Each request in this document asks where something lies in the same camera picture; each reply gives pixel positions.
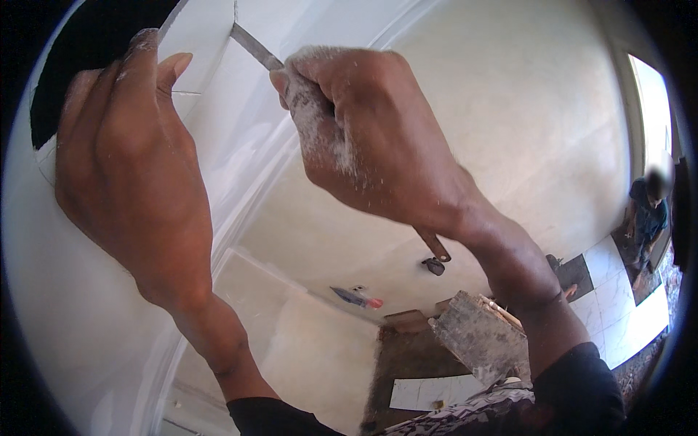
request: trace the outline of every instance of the finger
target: finger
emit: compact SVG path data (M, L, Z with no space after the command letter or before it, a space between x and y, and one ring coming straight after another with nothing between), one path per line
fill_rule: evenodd
M347 172L353 167L353 156L345 142L344 132L334 119L334 106L320 87L290 71L275 77L275 86L285 85L283 99L298 129L301 154L310 180L318 184L319 177L332 172Z
M77 118L82 111L82 106L101 72L101 69L80 71L68 85L66 99L61 110L61 118L58 122L57 147L67 143L70 138L70 133L73 132Z
M276 89L276 91L279 93L279 104L281 104L282 108L288 110L288 105L283 99L283 96L286 93L286 86L288 84L288 76L279 70L271 70L269 71L269 80L272 81L274 89Z
M99 73L89 94L84 99L80 113L73 122L69 136L62 137L68 146L61 147L64 149L61 155L65 156L65 153L69 151L70 161L76 167L89 165L89 160L94 156L95 137L102 126L112 86L119 72L119 64L118 61L115 61ZM57 155L57 165L61 155Z
M346 74L340 68L340 57L351 49L307 45L286 59L286 69L296 72L311 82L320 85L320 90L330 101L334 101L332 84Z
M306 45L286 59L286 65L291 66L305 78L321 86L332 79L332 71L337 58L351 51L344 47L329 47L326 45Z
M158 97L162 96L172 102L172 87L189 66L193 57L191 53L177 53L158 64L156 79Z
M167 134L179 138L189 135L189 132L181 122L175 109L175 104L172 102L172 87L179 79L179 76L184 73L186 67L189 66L192 58L193 54L191 53L177 53L158 64L156 99L160 110L161 122ZM187 148L182 151L190 160L196 159L193 141L173 140L172 143L186 146Z
M155 116L158 72L158 29L143 29L132 39L114 83L109 115L143 120Z

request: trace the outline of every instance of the hand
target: hand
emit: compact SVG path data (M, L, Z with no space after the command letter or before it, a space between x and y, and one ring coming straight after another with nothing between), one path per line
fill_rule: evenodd
M166 310L211 293L208 199L170 95L190 60L158 65L157 29L139 32L123 59L75 76L57 133L59 206Z
M270 78L308 178L348 206L449 236L482 197L399 54L308 47Z

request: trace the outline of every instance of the forearm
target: forearm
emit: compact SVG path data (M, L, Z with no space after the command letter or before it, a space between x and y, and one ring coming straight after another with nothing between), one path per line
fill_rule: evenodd
M279 398L262 378L247 332L226 302L209 292L195 306L170 313L184 337L206 359L226 402L248 397Z
M480 263L494 296L521 320L535 378L569 349L588 342L589 334L567 304L540 247L479 196L462 214L457 239Z
M561 293L540 247L484 196L460 219L456 240L480 263L496 298L520 313L548 303Z
M171 310L170 314L177 328L214 373L233 369L240 349L248 347L247 332L237 314L213 292L195 307Z

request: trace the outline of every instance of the right hand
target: right hand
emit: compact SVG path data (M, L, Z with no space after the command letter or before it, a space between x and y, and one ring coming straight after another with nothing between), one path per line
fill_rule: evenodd
M348 206L449 236L482 197L399 54L307 47L269 76L308 178Z

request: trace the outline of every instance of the black opening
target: black opening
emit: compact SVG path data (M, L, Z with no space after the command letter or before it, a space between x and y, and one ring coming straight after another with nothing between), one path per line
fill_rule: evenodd
M31 142L39 150L56 133L63 100L78 71L103 68L120 57L133 35L160 27L178 0L87 0L51 48L31 102Z

